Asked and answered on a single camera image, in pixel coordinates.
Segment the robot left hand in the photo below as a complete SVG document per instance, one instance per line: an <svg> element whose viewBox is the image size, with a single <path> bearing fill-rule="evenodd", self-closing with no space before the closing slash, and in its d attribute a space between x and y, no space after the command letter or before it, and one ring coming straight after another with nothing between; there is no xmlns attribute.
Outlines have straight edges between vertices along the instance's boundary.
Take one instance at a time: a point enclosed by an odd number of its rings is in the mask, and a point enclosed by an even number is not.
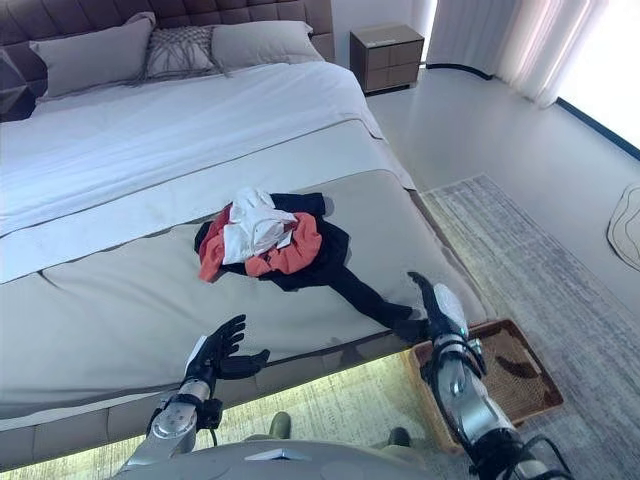
<svg viewBox="0 0 640 480"><path fill-rule="evenodd" d="M266 367L271 352L237 355L244 339L246 316L237 315L209 336L202 336L190 353L183 382L205 382L211 391L217 380L241 380L253 377Z"/></svg>

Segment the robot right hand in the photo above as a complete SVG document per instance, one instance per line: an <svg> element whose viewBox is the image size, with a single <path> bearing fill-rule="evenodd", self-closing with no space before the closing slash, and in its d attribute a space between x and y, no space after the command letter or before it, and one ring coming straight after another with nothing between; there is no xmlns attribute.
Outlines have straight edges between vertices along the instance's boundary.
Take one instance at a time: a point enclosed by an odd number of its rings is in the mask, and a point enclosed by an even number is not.
<svg viewBox="0 0 640 480"><path fill-rule="evenodd" d="M408 276L419 287L424 309L427 313L428 338L436 340L445 335L457 335L463 339L469 336L461 301L442 283L432 284L426 277L415 271Z"/></svg>

